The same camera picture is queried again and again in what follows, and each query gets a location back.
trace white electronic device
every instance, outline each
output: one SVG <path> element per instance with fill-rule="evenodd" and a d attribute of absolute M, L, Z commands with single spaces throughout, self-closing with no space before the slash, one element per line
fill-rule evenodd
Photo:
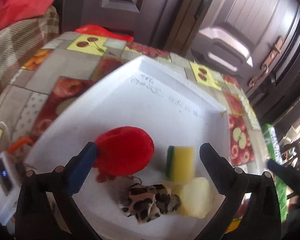
<path fill-rule="evenodd" d="M 17 210 L 21 176 L 13 155 L 0 153 L 0 223 L 5 226 Z"/>

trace yellow sponge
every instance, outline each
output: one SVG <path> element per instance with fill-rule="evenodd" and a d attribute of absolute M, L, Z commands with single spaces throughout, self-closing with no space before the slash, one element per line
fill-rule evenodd
<path fill-rule="evenodd" d="M 193 147 L 169 146 L 166 176 L 168 180 L 185 184 L 194 177 Z"/>

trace red plush toy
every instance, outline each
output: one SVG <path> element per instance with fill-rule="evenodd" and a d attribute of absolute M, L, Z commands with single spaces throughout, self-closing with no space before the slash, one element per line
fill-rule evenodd
<path fill-rule="evenodd" d="M 141 171 L 154 153 L 151 137 L 138 127 L 115 128 L 101 134 L 95 143 L 98 157 L 93 167 L 99 170 L 99 183 Z"/>

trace blue gripper pad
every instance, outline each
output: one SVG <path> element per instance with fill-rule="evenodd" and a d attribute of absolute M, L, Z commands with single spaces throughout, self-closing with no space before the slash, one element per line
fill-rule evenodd
<path fill-rule="evenodd" d="M 68 195 L 72 196 L 80 191 L 92 165 L 98 155 L 97 145 L 88 142 L 77 156 L 73 156 L 64 168 L 62 179 L 66 185 Z"/>

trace screw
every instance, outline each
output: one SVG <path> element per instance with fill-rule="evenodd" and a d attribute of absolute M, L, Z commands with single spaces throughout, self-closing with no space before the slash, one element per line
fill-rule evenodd
<path fill-rule="evenodd" d="M 240 173 L 243 172 L 243 170 L 242 170 L 241 168 L 239 168 L 239 167 L 235 167 L 235 168 L 234 168 L 234 171 L 235 171 L 236 173 L 238 173 L 238 174 L 240 174 Z"/>
<path fill-rule="evenodd" d="M 32 175 L 33 175 L 33 171 L 32 171 L 32 170 L 27 171 L 27 173 L 26 173 L 26 176 L 27 176 L 27 177 L 31 177 Z"/>
<path fill-rule="evenodd" d="M 271 178 L 271 173 L 270 173 L 269 171 L 265 171 L 265 176 L 266 176 L 267 178 Z"/>
<path fill-rule="evenodd" d="M 54 170 L 55 170 L 55 172 L 62 172 L 63 168 L 64 168 L 63 166 L 58 166 Z"/>

